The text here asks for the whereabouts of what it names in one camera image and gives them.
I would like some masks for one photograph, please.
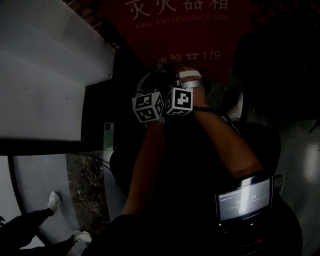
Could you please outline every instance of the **brown marble tile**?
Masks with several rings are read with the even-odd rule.
[[[86,152],[102,159],[101,151]],[[73,207],[81,231],[93,237],[110,223],[105,193],[103,165],[88,155],[66,154],[67,175]]]

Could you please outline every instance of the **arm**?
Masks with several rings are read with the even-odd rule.
[[[156,179],[165,155],[165,135],[162,122],[148,125],[136,159],[129,195],[122,211],[125,215],[143,216],[152,205]]]
[[[194,70],[194,68],[182,66],[178,72],[187,70]],[[201,79],[201,77],[189,76],[183,78],[182,82],[185,83],[198,79]],[[203,86],[193,89],[193,105],[209,108],[206,103]],[[209,135],[221,161],[234,178],[262,170],[263,167],[254,151],[220,116],[204,111],[194,111],[193,114]]]

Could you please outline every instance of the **red fire extinguisher box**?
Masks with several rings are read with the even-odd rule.
[[[140,60],[194,64],[222,83],[248,20],[250,0],[106,0],[102,10]]]

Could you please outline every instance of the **white sneaker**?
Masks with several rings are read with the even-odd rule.
[[[49,203],[47,204],[48,208],[53,211],[53,215],[58,215],[58,207],[60,204],[60,195],[58,195],[56,192],[52,191],[50,194]]]
[[[74,242],[81,242],[81,243],[91,243],[92,237],[91,235],[86,231],[79,231],[75,230],[73,232],[74,236]]]
[[[227,113],[232,122],[239,121],[242,114],[242,108],[244,104],[244,94],[240,92],[238,102],[233,108]]]

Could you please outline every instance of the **illuminated screen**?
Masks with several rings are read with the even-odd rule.
[[[270,179],[220,194],[220,221],[252,213],[269,205]]]

